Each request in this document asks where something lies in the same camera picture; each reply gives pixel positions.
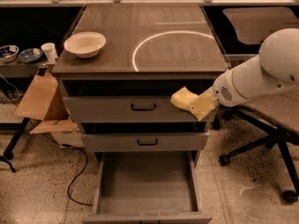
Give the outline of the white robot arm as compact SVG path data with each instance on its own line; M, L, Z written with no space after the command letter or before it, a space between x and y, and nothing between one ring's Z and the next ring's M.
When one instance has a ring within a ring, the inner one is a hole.
M188 110L202 120L218 105L241 105L298 86L299 30L283 29L268 36L256 56L218 76L210 89L191 101Z

